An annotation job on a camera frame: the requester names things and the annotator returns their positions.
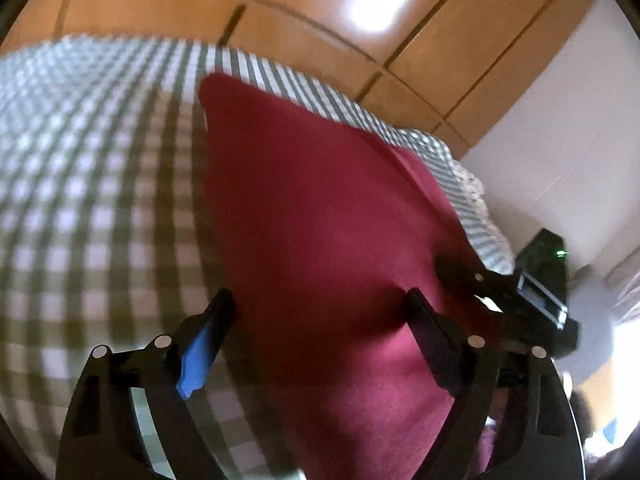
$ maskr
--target maroon fabric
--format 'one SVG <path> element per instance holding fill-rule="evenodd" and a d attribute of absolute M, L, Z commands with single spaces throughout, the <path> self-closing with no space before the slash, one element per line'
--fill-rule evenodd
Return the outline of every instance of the maroon fabric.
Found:
<path fill-rule="evenodd" d="M 437 253 L 478 266 L 450 203 L 413 153 L 229 76 L 207 77 L 206 181 L 216 238 L 252 347 L 308 480 L 410 479 L 452 404 L 401 314 L 443 290 Z"/>

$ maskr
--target white wall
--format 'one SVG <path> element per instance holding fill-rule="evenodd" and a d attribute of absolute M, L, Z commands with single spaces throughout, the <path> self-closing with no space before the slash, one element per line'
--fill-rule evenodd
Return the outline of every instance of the white wall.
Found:
<path fill-rule="evenodd" d="M 640 41 L 614 0 L 594 2 L 462 162 L 516 251 L 544 226 L 566 239 L 572 270 L 596 259 L 603 270 L 625 232 L 640 243 L 628 227 L 640 223 Z"/>

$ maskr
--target gingham tablecloth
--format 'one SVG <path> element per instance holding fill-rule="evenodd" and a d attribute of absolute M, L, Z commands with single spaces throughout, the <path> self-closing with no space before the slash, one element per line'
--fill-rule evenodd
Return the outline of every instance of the gingham tablecloth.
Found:
<path fill-rule="evenodd" d="M 50 478 L 90 349 L 141 348 L 224 283 L 196 99 L 214 68 L 413 150 L 485 264 L 510 270 L 444 143 L 394 129 L 316 79 L 185 40 L 82 36 L 15 52 L 0 59 L 0 412 Z M 172 477 L 143 391 L 134 398 L 154 468 Z M 303 477 L 236 332 L 188 405 L 229 478 Z"/>

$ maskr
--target red cloth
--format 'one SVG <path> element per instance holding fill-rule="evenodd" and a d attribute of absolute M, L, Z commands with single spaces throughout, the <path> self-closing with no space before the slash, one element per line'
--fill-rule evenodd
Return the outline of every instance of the red cloth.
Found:
<path fill-rule="evenodd" d="M 449 201 L 409 150 L 229 76 L 208 76 L 207 193 L 239 323 L 308 480 L 408 480 L 452 404 L 401 313 L 448 294 L 437 253 L 480 265 Z"/>

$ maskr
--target green and white checkered fabric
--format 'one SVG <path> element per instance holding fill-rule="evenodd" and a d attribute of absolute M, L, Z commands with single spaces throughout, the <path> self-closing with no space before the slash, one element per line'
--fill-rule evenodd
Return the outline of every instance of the green and white checkered fabric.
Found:
<path fill-rule="evenodd" d="M 185 40 L 82 36 L 15 52 L 0 59 L 0 413 L 50 478 L 91 348 L 141 348 L 224 283 L 196 98 L 213 69 L 413 150 L 485 264 L 508 270 L 444 143 L 392 128 L 316 79 Z M 154 468 L 171 477 L 144 393 L 133 394 Z M 229 478 L 303 478 L 235 331 L 188 405 Z"/>

